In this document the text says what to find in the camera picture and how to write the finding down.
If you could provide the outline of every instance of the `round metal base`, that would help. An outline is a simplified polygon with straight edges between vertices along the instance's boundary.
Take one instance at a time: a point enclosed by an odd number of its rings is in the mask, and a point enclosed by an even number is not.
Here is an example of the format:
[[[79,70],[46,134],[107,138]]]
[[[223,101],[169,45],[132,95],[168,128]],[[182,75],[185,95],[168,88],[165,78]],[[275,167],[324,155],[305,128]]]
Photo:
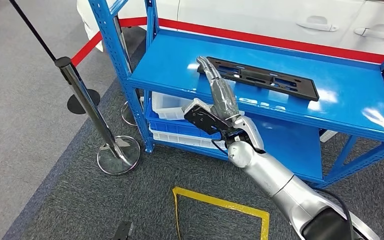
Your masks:
[[[129,107],[129,102],[126,101],[121,107],[121,118],[130,126],[137,127],[135,118],[133,117],[132,111]]]
[[[120,175],[132,170],[138,163],[141,147],[138,141],[131,136],[116,136],[115,141],[124,154],[123,159],[114,156],[108,144],[99,148],[97,162],[99,168],[106,174]]]

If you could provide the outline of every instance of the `yellow floor tape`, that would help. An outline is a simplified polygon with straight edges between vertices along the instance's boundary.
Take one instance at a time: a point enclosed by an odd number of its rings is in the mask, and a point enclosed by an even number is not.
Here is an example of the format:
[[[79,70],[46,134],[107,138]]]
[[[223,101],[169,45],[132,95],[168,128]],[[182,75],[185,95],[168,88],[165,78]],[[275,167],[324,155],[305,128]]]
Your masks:
[[[191,199],[195,199],[201,202],[205,202],[208,204],[216,205],[222,208],[236,210],[244,214],[252,215],[254,217],[261,218],[261,235],[260,240],[268,240],[269,239],[269,216],[270,214],[266,211],[255,209],[249,206],[241,205],[238,203],[234,203],[231,201],[226,201],[223,199],[215,198],[212,196],[207,196],[198,192],[194,192],[191,190],[187,190],[181,187],[176,186],[173,188],[174,194],[174,208],[176,213],[176,226],[177,226],[177,235],[179,240],[181,240],[180,236],[180,227],[179,227],[179,211],[178,211],[178,198],[177,195],[182,195]]]

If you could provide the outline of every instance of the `white plastic bin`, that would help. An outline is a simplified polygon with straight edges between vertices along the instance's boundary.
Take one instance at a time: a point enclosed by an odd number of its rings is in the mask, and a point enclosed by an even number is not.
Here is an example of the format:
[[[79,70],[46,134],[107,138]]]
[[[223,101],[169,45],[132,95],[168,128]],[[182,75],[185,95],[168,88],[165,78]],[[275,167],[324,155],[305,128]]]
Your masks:
[[[163,142],[175,143],[175,144],[185,144],[189,146],[209,148],[209,149],[217,149],[216,146],[213,145],[211,139],[198,137],[198,136],[189,136],[165,131],[156,131],[149,129],[153,134],[153,139]],[[221,149],[227,150],[225,147],[225,141],[216,141]]]
[[[158,114],[160,119],[183,120],[183,109],[192,102],[177,96],[171,96],[159,92],[152,92],[152,110]]]

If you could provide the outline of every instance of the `car door handle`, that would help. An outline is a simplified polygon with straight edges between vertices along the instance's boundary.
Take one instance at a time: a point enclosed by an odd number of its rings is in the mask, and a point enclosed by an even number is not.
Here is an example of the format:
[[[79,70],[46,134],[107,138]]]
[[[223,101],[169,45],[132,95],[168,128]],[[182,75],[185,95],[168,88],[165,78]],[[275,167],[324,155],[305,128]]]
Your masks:
[[[384,39],[384,31],[373,30],[368,27],[358,27],[354,29],[354,33],[362,37]]]
[[[307,29],[314,29],[325,32],[335,32],[339,29],[339,26],[334,24],[322,24],[322,23],[313,23],[313,22],[296,22],[300,27]]]

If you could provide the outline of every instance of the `white car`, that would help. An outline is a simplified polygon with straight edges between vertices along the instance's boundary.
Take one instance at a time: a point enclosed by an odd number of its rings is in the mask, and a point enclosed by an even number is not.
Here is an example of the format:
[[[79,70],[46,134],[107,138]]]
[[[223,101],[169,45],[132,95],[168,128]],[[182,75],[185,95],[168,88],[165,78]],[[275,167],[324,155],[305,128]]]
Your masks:
[[[108,5],[111,6],[114,1],[107,0]],[[156,2],[158,17],[162,19],[384,55],[384,1],[156,0]],[[88,0],[77,0],[77,10],[83,19],[87,36],[91,39],[99,28]],[[118,13],[120,19],[145,16],[143,0],[129,0]],[[101,43],[96,47],[103,50]]]

